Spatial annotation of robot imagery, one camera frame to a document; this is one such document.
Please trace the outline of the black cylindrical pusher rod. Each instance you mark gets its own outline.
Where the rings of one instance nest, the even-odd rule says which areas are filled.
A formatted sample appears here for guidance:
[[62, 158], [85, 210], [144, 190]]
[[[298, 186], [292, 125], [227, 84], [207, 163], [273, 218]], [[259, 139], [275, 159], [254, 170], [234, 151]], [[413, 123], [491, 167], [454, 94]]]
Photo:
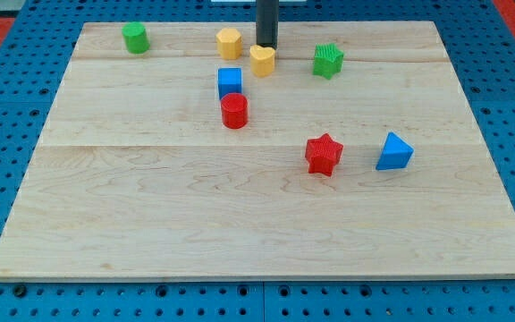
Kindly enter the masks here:
[[256, 41], [262, 47], [277, 48], [279, 0], [256, 1]]

